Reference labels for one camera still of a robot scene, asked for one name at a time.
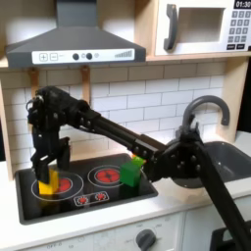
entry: sink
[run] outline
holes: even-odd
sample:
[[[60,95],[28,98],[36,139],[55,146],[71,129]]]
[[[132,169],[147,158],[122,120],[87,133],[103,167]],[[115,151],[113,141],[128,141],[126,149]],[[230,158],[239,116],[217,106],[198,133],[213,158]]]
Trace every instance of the sink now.
[[[251,176],[251,158],[233,145],[221,141],[215,141],[205,143],[205,146],[224,182]],[[179,178],[174,179],[174,182],[186,188],[203,187],[199,178]]]

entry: microwave handle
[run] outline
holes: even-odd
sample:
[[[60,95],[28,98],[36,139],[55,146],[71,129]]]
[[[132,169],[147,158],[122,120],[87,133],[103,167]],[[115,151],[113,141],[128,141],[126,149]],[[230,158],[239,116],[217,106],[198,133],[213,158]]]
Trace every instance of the microwave handle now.
[[[167,15],[170,18],[169,38],[164,40],[164,49],[172,50],[176,43],[177,34],[177,10],[175,4],[168,4]]]

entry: hood control panel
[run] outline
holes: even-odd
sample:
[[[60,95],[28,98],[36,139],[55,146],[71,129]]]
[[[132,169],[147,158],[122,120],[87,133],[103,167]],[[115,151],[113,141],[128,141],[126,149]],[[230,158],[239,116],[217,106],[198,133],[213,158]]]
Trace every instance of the hood control panel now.
[[[35,65],[134,61],[134,49],[33,51]]]

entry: cabinet door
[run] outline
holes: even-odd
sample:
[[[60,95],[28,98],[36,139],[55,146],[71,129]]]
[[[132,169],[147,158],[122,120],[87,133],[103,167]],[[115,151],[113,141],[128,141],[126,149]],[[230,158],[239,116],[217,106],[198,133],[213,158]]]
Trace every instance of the cabinet door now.
[[[233,0],[159,0],[156,56],[225,52]]]
[[[235,200],[245,221],[251,220],[251,197]],[[214,205],[186,213],[182,251],[209,251],[212,232],[225,227]]]

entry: range hood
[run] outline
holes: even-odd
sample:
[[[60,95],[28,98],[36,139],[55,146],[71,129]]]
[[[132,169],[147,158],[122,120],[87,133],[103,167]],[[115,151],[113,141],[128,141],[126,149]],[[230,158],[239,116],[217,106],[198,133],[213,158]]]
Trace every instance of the range hood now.
[[[57,28],[6,47],[10,68],[145,61],[145,48],[97,26],[97,0],[57,0],[56,6]]]

